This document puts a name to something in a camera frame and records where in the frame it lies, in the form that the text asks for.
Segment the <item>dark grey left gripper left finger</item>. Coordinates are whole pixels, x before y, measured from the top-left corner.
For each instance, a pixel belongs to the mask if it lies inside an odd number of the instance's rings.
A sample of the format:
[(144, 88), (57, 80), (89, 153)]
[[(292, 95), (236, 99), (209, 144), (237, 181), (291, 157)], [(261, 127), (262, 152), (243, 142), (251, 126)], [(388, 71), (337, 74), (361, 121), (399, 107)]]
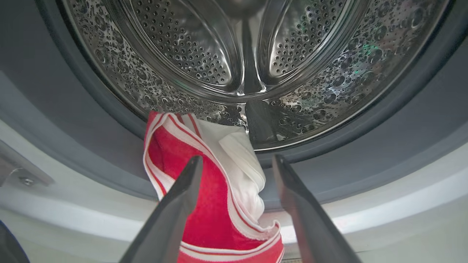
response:
[(203, 171), (192, 157), (120, 259), (121, 263), (176, 263), (186, 220), (194, 211)]

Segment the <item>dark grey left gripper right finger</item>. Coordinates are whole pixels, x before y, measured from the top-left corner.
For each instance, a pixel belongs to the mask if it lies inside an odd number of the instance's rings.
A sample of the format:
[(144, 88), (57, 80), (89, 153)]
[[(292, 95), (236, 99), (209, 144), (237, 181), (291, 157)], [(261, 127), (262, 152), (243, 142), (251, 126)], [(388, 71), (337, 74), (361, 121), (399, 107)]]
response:
[(273, 174), (283, 209), (291, 216), (303, 263), (360, 263), (344, 236), (281, 155)]

